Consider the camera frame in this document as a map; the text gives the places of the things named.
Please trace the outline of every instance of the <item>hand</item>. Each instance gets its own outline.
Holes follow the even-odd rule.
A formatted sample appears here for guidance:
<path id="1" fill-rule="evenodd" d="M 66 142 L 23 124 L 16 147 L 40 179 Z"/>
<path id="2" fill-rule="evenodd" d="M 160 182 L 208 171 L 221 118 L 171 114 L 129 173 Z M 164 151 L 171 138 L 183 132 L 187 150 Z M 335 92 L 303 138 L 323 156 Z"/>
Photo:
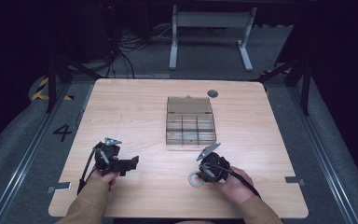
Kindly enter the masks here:
<path id="1" fill-rule="evenodd" d="M 231 169 L 243 176 L 246 181 L 248 181 L 251 185 L 253 185 L 253 180 L 250 176 L 248 176 L 243 170 L 238 169 L 237 167 L 231 166 Z M 237 205 L 241 205 L 246 202 L 248 199 L 255 196 L 255 194 L 246 188 L 239 179 L 232 175 L 228 175 L 227 181 L 225 183 L 213 182 L 213 186 L 220 190 L 227 199 L 232 201 Z"/>
<path id="2" fill-rule="evenodd" d="M 114 173 L 111 172 L 109 174 L 102 176 L 101 171 L 96 169 L 94 172 L 92 172 L 92 174 L 89 176 L 89 178 L 101 179 L 103 182 L 106 182 L 109 184 L 109 191 L 112 191 L 113 188 L 115 187 L 116 178 L 118 177 L 118 175 L 119 175 L 119 172 L 114 172 Z"/>

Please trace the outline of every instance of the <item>metal stand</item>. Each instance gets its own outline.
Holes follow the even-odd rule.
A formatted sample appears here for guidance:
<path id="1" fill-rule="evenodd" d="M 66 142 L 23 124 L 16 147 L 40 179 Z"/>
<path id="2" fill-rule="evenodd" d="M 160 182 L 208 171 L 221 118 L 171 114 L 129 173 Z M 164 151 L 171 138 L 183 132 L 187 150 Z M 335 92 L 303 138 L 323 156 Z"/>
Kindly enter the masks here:
<path id="1" fill-rule="evenodd" d="M 64 56 L 56 55 L 51 57 L 48 66 L 48 110 L 46 113 L 49 113 L 57 103 L 56 75 L 60 78 L 61 83 L 71 83 L 73 79 L 72 74 L 68 69 L 68 65 L 72 65 L 77 70 L 93 77 L 95 80 L 105 78 L 89 70 L 82 64 L 76 63 Z"/>
<path id="2" fill-rule="evenodd" d="M 251 33 L 257 8 L 253 7 L 250 12 L 189 12 L 177 11 L 177 5 L 173 6 L 172 12 L 172 46 L 170 57 L 170 70 L 176 69 L 178 52 L 177 27 L 231 27 L 244 28 L 243 39 L 238 41 L 241 57 L 246 71 L 253 70 L 246 43 Z"/>
<path id="3" fill-rule="evenodd" d="M 308 99 L 310 93 L 310 67 L 309 61 L 307 59 L 299 59 L 294 60 L 293 62 L 286 63 L 276 69 L 265 72 L 266 74 L 260 78 L 252 79 L 250 81 L 255 82 L 265 82 L 272 77 L 279 75 L 281 72 L 286 71 L 287 69 L 292 68 L 290 70 L 289 76 L 284 81 L 286 87 L 295 87 L 298 81 L 303 77 L 303 86 L 301 92 L 301 107 L 303 112 L 306 116 L 309 115 L 308 113 Z"/>

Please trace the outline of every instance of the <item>wire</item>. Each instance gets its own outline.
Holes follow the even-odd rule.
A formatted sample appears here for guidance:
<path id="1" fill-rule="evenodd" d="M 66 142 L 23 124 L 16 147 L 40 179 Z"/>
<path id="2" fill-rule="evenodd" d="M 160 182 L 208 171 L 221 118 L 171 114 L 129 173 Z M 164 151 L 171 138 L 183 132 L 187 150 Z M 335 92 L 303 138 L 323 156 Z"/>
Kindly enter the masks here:
<path id="1" fill-rule="evenodd" d="M 128 40 L 126 40 L 126 41 L 124 41 L 124 42 L 121 42 L 121 45 L 136 43 L 136 42 L 140 42 L 140 41 L 143 41 L 143 39 L 142 39 L 142 38 L 130 39 L 130 38 L 128 37 Z"/>
<path id="2" fill-rule="evenodd" d="M 76 120 L 75 120 L 75 125 L 76 125 L 76 128 L 79 129 L 79 125 L 77 124 L 77 120 L 80 118 L 80 115 L 82 115 L 86 110 L 83 109 L 76 117 Z"/>
<path id="3" fill-rule="evenodd" d="M 130 69 L 129 69 L 129 67 L 127 67 L 126 60 L 125 60 L 123 57 L 120 57 L 120 59 L 121 59 L 121 60 L 123 60 L 124 66 L 126 66 L 126 68 L 127 68 L 127 74 L 126 74 L 126 77 L 128 78 L 128 77 L 129 77 L 129 72 L 130 72 Z"/>
<path id="4" fill-rule="evenodd" d="M 123 54 L 123 53 L 120 53 L 120 55 L 123 56 L 127 60 L 127 62 L 129 62 L 130 67 L 131 67 L 131 71 L 132 71 L 132 79 L 135 79 L 135 74 L 133 72 L 133 67 L 132 67 L 132 63 L 131 63 L 130 59 L 127 58 L 127 56 L 125 54 Z"/>
<path id="5" fill-rule="evenodd" d="M 92 159 L 92 155 L 94 155 L 96 148 L 93 148 L 91 151 L 91 154 L 89 154 L 89 159 L 87 160 L 86 167 L 84 168 L 83 175 L 81 176 L 80 180 L 84 181 L 84 177 L 86 176 L 86 172 L 90 166 L 90 162 Z"/>
<path id="6" fill-rule="evenodd" d="M 258 193 L 258 191 L 255 189 L 255 187 L 253 185 L 251 185 L 245 178 L 243 178 L 243 176 L 235 173 L 233 170 L 231 170 L 230 168 L 229 169 L 226 169 L 226 168 L 223 168 L 221 166 L 218 166 L 218 165 L 211 165 L 210 163 L 208 164 L 212 167 L 215 167 L 215 168 L 219 168 L 221 170 L 224 170 L 224 171 L 227 171 L 229 174 L 231 174 L 232 176 L 236 177 L 237 179 L 240 180 L 240 182 L 246 187 L 248 188 L 249 190 L 252 191 L 252 193 L 256 196 L 258 196 L 259 198 L 261 198 L 260 194 Z"/>
<path id="7" fill-rule="evenodd" d="M 170 29 L 172 29 L 172 26 L 168 27 L 167 29 L 165 29 L 161 34 L 159 34 L 156 37 L 152 37 L 151 40 L 155 40 L 158 39 L 159 37 L 161 37 L 162 35 L 164 35 L 165 32 L 169 31 Z"/>
<path id="8" fill-rule="evenodd" d="M 106 71 L 105 77 L 107 77 L 107 75 L 109 75 L 109 71 L 110 71 L 110 64 L 109 64 L 109 66 L 107 67 L 107 71 Z"/>
<path id="9" fill-rule="evenodd" d="M 104 61 L 105 61 L 104 64 L 101 64 L 101 65 L 98 65 L 98 66 L 95 66 L 92 68 L 88 68 L 88 69 L 93 72 L 100 72 L 100 71 L 104 70 L 104 68 L 110 66 L 110 64 L 113 63 L 114 60 L 115 60 L 114 56 L 108 56 L 104 59 Z M 68 69 L 69 69 L 69 71 L 71 71 L 72 74 L 83 74 L 83 72 L 81 72 L 77 69 L 71 69 L 71 68 L 68 68 Z"/>

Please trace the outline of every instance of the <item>wooden table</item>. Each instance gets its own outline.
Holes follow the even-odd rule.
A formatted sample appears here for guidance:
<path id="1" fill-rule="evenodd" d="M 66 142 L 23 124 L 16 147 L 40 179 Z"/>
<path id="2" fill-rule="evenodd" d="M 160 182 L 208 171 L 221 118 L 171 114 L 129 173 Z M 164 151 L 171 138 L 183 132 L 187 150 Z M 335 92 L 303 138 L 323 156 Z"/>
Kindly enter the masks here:
<path id="1" fill-rule="evenodd" d="M 49 213 L 65 216 L 91 149 L 109 136 L 123 142 L 121 160 L 139 155 L 140 161 L 136 170 L 117 180 L 106 216 L 241 217 L 211 185 L 193 188 L 188 183 L 205 146 L 165 143 L 168 97 L 206 97 L 209 90 L 218 92 L 210 99 L 217 142 L 222 144 L 215 152 L 245 170 L 280 217 L 306 217 L 308 208 L 299 185 L 285 181 L 295 173 L 260 83 L 140 79 L 95 83 L 60 179 L 73 187 L 54 193 Z"/>

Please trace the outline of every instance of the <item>dark background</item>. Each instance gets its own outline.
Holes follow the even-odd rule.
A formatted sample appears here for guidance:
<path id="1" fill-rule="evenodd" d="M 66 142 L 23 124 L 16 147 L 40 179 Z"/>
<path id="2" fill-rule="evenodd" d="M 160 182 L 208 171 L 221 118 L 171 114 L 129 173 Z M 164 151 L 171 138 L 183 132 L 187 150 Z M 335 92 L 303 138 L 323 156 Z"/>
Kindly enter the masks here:
<path id="1" fill-rule="evenodd" d="M 87 3 L 0 0 L 0 132 L 30 104 L 28 90 L 46 72 L 52 55 L 86 62 L 109 53 L 109 43 L 98 37 L 106 31 L 100 9 Z M 261 7 L 255 25 L 290 25 L 299 22 L 302 10 Z M 153 25 L 169 22 L 171 13 L 169 6 L 126 5 L 117 20 L 147 38 Z M 309 54 L 312 76 L 358 166 L 358 1 L 332 1 L 303 15 L 280 62 Z"/>

